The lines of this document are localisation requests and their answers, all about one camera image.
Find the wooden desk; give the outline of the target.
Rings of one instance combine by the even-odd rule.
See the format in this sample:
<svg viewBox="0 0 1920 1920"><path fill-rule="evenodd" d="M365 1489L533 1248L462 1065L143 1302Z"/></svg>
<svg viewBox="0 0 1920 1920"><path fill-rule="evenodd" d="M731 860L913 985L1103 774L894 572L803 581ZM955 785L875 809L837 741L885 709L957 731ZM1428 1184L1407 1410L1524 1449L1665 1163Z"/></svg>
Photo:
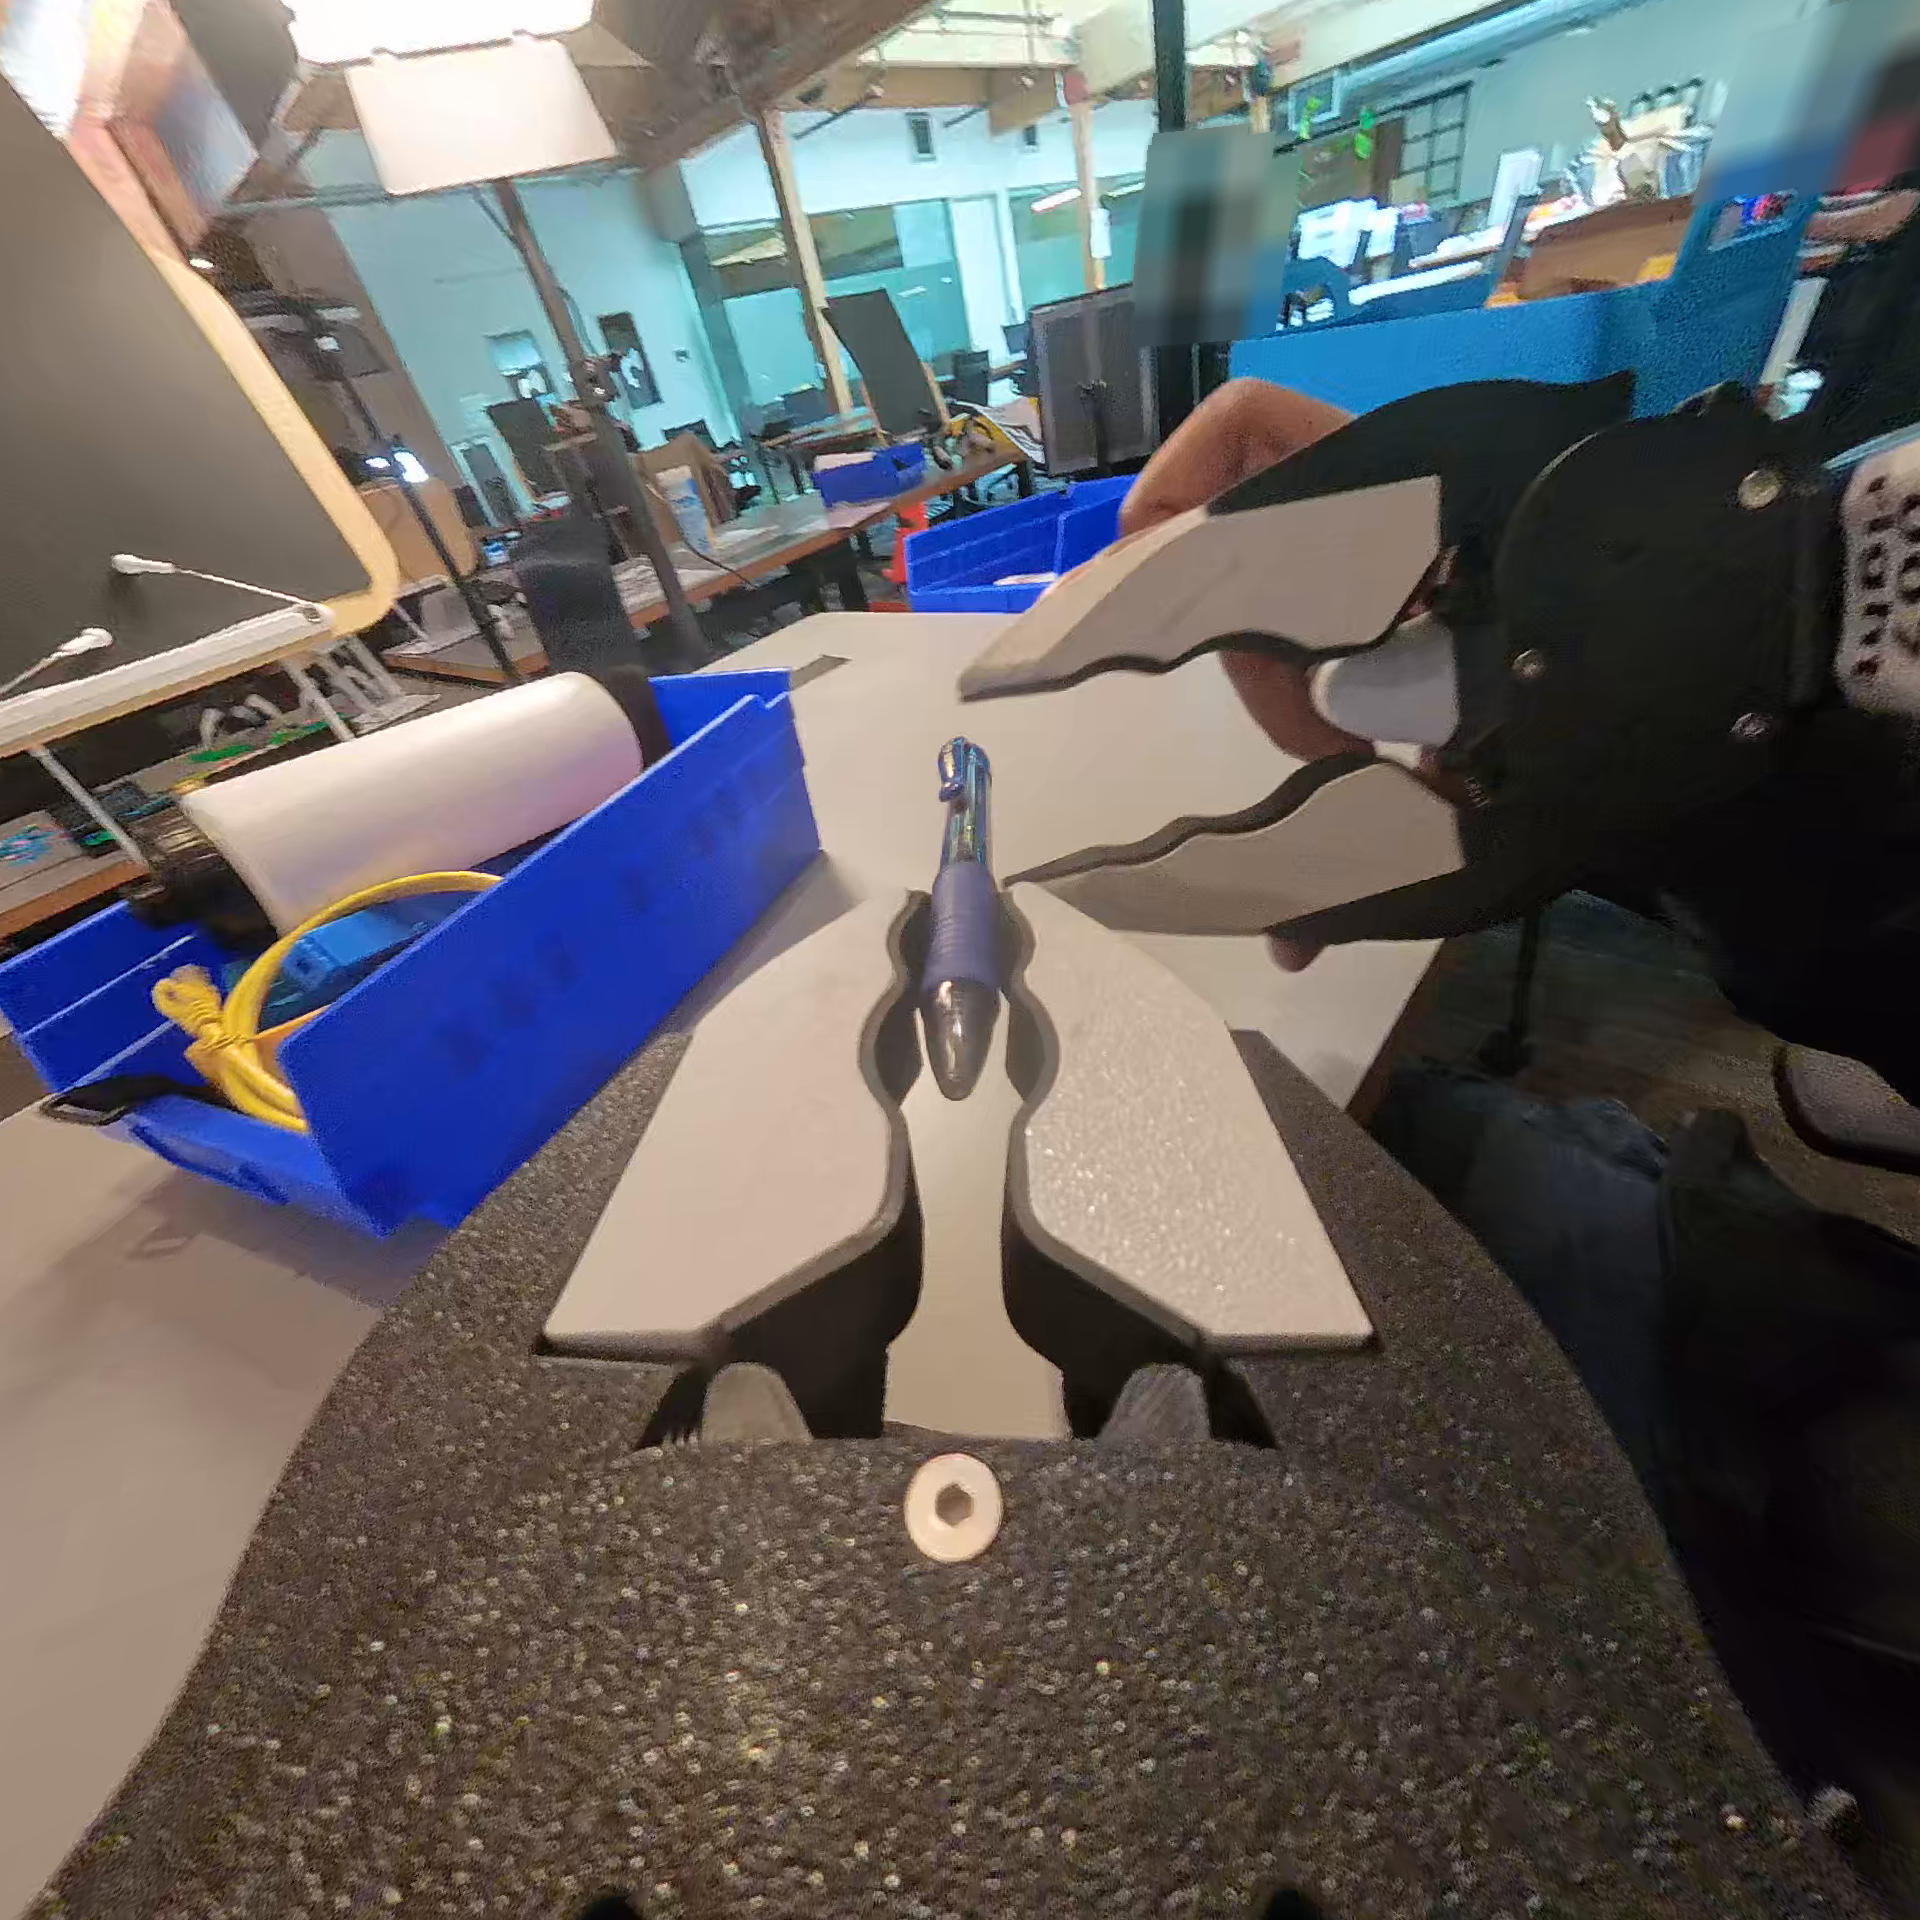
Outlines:
<svg viewBox="0 0 1920 1920"><path fill-rule="evenodd" d="M900 496L862 500L845 507L827 507L806 493L787 504L747 510L730 529L715 536L717 546L703 556L675 548L675 562L687 610L699 627L701 648L694 662L703 666L714 653L730 652L743 622L753 625L762 610L866 610L869 595L862 568L873 557L873 530L887 529ZM647 560L614 565L625 618L639 637L650 662L670 657L668 604L658 588L655 572ZM494 613L507 620L506 652L525 680L549 669L542 637L533 627L530 604L514 568L497 568L486 586L511 588L511 601ZM443 625L439 630L426 627L426 598L421 604L421 633L394 644L383 666L421 681L443 681L475 688L506 685L489 644L478 630L454 630Z"/></svg>

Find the blue pen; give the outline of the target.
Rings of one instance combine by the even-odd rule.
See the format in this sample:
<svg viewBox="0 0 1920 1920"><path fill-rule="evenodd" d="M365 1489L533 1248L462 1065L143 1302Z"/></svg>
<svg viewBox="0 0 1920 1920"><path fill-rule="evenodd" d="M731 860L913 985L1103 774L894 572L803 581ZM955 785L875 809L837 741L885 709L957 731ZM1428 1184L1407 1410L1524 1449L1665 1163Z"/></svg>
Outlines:
<svg viewBox="0 0 1920 1920"><path fill-rule="evenodd" d="M918 985L924 1049L948 1102L972 1097L1002 1008L1002 894L993 872L993 764L970 738L939 752L945 844Z"/></svg>

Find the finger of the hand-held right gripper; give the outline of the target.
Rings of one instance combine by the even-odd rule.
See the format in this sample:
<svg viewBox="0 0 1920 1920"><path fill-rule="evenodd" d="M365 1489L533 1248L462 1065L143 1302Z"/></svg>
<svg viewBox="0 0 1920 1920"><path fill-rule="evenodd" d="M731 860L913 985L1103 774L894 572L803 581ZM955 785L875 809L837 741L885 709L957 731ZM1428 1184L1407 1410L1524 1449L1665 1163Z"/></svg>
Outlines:
<svg viewBox="0 0 1920 1920"><path fill-rule="evenodd" d="M1391 760L1309 761L1262 803L1012 877L1107 929L1254 938L1466 869L1455 809Z"/></svg>
<svg viewBox="0 0 1920 1920"><path fill-rule="evenodd" d="M1189 510L1070 569L957 677L964 704L1222 650L1350 657L1404 620L1442 553L1436 475L1267 507Z"/></svg>

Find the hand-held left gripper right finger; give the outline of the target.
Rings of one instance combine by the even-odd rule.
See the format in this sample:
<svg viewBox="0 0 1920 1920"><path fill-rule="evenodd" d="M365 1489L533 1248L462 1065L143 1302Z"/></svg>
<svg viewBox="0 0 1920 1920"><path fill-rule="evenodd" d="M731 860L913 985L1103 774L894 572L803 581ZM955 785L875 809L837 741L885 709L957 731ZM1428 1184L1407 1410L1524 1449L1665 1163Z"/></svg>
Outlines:
<svg viewBox="0 0 1920 1920"><path fill-rule="evenodd" d="M1007 890L1002 1299L1092 1435L1143 1372L1252 1420L1233 1366L1377 1345L1249 1052L1158 958L1043 892Z"/></svg>

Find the black pole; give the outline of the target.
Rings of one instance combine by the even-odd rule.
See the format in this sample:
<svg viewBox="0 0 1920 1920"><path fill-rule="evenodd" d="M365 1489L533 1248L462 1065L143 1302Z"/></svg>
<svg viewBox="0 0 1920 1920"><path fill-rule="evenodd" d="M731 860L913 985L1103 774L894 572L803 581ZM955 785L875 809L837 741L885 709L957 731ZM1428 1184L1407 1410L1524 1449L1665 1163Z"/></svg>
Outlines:
<svg viewBox="0 0 1920 1920"><path fill-rule="evenodd" d="M593 485L596 504L603 516L610 516L613 510L625 515L629 530L622 542L626 546L635 546L655 573L655 586L666 601L666 627L671 630L668 661L675 668L709 666L714 661L714 648L687 601L675 562L671 542L666 533L666 521L655 512L644 478L618 433L618 424L613 421L607 408L607 385L593 365L585 339L573 324L567 298L537 242L537 233L525 214L522 195L509 179L497 179L491 182L491 195L519 261L535 286L549 326L556 332L567 357L567 376L573 385L583 418L587 421L585 433L593 454L583 454L583 467L594 475Z"/></svg>

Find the person's dark clothing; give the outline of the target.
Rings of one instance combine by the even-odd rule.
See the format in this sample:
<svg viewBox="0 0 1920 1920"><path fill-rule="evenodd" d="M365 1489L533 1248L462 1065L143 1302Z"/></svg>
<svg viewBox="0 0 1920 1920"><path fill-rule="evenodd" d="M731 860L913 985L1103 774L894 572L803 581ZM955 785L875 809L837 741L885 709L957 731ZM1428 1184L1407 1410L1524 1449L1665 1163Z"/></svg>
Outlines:
<svg viewBox="0 0 1920 1920"><path fill-rule="evenodd" d="M1441 952L1378 1144L1518 1284L1767 1750L1916 1916L1916 1180L1791 1140L1769 1040L1591 896Z"/></svg>

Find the white roll with black caps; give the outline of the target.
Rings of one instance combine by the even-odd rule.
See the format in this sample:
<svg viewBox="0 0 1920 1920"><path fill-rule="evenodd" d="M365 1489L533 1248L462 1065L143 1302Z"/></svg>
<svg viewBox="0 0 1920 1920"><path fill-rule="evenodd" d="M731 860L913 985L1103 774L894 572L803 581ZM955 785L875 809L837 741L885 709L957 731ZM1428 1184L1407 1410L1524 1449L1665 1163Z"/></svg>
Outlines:
<svg viewBox="0 0 1920 1920"><path fill-rule="evenodd" d="M186 794L137 837L147 872L123 901L155 929L277 938L377 884L527 849L671 745L637 666L503 688Z"/></svg>

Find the black computer monitor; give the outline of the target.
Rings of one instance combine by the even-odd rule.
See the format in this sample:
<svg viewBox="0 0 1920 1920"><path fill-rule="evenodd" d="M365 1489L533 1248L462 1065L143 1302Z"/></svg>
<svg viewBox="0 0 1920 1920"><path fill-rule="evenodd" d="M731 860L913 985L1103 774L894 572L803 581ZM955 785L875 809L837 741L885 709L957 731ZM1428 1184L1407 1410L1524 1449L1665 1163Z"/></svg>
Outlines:
<svg viewBox="0 0 1920 1920"><path fill-rule="evenodd" d="M1158 445L1162 421L1134 286L1033 304L1025 324L1044 474L1077 481L1138 470Z"/></svg>

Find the blue cabinet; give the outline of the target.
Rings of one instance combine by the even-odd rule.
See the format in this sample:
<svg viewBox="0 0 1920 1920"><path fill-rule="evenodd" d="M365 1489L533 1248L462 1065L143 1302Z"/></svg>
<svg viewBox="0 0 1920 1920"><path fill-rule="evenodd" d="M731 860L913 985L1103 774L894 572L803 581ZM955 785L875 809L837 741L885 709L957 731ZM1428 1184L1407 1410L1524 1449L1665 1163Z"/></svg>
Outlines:
<svg viewBox="0 0 1920 1920"><path fill-rule="evenodd" d="M1630 373L1637 417L1740 385L1757 388L1796 282L1818 200L1724 202L1687 229L1661 282L1404 320L1292 326L1229 352L1235 378L1346 414L1445 387L1575 385Z"/></svg>

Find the person's right hand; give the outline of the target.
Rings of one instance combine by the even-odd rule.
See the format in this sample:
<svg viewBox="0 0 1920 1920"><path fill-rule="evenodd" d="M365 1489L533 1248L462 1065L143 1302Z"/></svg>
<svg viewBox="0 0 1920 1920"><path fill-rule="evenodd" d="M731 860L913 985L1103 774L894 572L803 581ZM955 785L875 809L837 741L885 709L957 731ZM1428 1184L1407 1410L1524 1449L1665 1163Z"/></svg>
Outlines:
<svg viewBox="0 0 1920 1920"><path fill-rule="evenodd" d="M1134 537L1202 507L1350 418L1327 400L1235 378L1163 440L1121 510L1121 533ZM1244 652L1225 652L1221 662L1242 706L1284 755L1318 761L1377 749L1377 742L1330 725L1315 709L1306 669Z"/></svg>

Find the blue storage bin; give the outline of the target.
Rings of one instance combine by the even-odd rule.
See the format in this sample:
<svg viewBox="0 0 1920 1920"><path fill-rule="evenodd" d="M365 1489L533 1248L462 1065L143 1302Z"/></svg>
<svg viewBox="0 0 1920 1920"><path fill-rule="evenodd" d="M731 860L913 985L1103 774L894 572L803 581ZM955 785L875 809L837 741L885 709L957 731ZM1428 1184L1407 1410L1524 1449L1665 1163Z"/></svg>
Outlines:
<svg viewBox="0 0 1920 1920"><path fill-rule="evenodd" d="M916 489L926 464L918 442L818 453L811 461L811 485L830 510L869 507Z"/></svg>
<svg viewBox="0 0 1920 1920"><path fill-rule="evenodd" d="M1135 474L1121 474L1074 482L1061 493L1049 560L1057 581L1121 537L1121 510L1134 485Z"/></svg>
<svg viewBox="0 0 1920 1920"><path fill-rule="evenodd" d="M915 613L1029 608L1062 568L1068 492L1033 493L902 536L902 595Z"/></svg>

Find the studio light panel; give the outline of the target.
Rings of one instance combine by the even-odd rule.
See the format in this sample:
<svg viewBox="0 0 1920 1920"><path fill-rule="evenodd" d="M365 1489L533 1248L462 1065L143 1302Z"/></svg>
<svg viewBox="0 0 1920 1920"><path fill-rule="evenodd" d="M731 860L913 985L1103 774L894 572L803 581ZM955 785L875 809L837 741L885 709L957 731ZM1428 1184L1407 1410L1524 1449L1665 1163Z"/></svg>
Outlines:
<svg viewBox="0 0 1920 1920"><path fill-rule="evenodd" d="M607 163L618 140L573 44L594 3L294 3L310 83L343 85L394 200Z"/></svg>

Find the blue plastic bin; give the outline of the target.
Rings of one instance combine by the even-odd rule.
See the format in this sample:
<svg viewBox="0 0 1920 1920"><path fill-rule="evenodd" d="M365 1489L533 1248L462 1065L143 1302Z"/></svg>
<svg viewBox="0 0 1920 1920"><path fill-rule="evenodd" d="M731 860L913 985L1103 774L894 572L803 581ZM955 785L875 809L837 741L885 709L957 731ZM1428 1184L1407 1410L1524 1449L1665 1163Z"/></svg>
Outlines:
<svg viewBox="0 0 1920 1920"><path fill-rule="evenodd" d="M53 1097L133 1084L98 1125L271 1208L391 1236L454 1228L750 934L821 853L790 677L661 680L653 772L353 987L285 1048L307 1134L215 1102L154 985L212 968L198 929L115 906L5 962Z"/></svg>

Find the white stand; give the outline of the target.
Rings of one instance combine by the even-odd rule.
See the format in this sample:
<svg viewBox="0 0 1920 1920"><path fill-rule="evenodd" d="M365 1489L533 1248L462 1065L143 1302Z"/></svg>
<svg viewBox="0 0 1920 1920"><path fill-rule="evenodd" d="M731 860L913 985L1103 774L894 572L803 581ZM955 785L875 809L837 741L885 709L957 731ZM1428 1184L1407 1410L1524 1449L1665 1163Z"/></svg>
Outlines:
<svg viewBox="0 0 1920 1920"><path fill-rule="evenodd" d="M110 569L119 581L133 586L147 581L210 586L268 604L268 610L203 637L110 662L100 673L83 680L49 684L45 677L55 668L115 650L117 641L108 629L83 629L5 684L3 755L7 760L19 755L29 757L100 832L110 834L111 844L140 873L147 861L134 838L110 814L108 805L70 774L55 755L55 745L125 713L169 704L186 698L186 693L250 674L266 666L293 681L301 702L314 709L334 738L356 741L358 728L321 688L316 668L343 668L350 657L369 659L369 650L362 648L358 637L394 613L412 586L389 572L369 590L370 598L365 606L347 610L343 597L326 601L294 597L198 568L147 560L125 550L110 557Z"/></svg>

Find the blue plastic bracket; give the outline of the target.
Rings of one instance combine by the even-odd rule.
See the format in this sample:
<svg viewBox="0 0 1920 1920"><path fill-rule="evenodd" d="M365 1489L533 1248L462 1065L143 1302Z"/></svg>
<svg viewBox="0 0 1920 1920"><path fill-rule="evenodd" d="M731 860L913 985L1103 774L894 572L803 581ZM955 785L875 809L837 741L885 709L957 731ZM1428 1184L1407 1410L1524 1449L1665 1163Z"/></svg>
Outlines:
<svg viewBox="0 0 1920 1920"><path fill-rule="evenodd" d="M268 1034L322 1012L462 907L462 896L409 896L364 906L307 933L282 958L258 1028Z"/></svg>

